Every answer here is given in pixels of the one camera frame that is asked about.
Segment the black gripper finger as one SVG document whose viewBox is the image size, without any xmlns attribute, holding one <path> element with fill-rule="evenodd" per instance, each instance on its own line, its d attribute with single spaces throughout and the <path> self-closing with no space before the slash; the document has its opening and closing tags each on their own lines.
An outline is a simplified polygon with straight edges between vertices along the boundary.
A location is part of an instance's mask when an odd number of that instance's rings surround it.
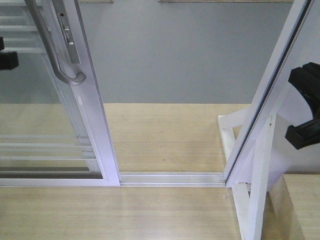
<svg viewBox="0 0 320 240">
<path fill-rule="evenodd" d="M 0 51 L 5 49 L 5 45 L 4 45 L 4 39 L 3 37 L 0 37 Z"/>
<path fill-rule="evenodd" d="M 297 150 L 319 144 L 320 120 L 313 119 L 298 126 L 290 125 L 287 128 L 285 138 Z"/>
<path fill-rule="evenodd" d="M 18 53 L 16 51 L 0 53 L 0 70 L 13 70 L 19 66 Z"/>
<path fill-rule="evenodd" d="M 320 65 L 309 62 L 291 70 L 288 82 L 310 107 L 313 119 L 320 118 Z"/>
</svg>

